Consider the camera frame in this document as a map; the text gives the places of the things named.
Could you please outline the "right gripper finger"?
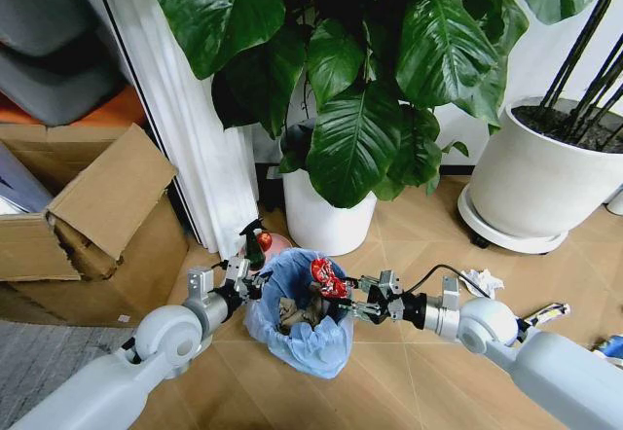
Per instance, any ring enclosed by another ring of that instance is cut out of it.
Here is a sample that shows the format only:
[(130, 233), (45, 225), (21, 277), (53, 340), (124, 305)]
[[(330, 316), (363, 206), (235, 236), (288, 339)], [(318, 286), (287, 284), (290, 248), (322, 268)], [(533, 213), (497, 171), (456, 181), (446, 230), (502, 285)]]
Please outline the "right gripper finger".
[(379, 304), (350, 302), (349, 304), (339, 304), (338, 308), (365, 322), (384, 322), (387, 319), (386, 310)]
[(361, 276), (359, 278), (339, 278), (337, 282), (338, 294), (350, 294), (353, 290), (360, 290), (370, 294), (373, 291), (379, 291), (380, 280), (370, 276)]

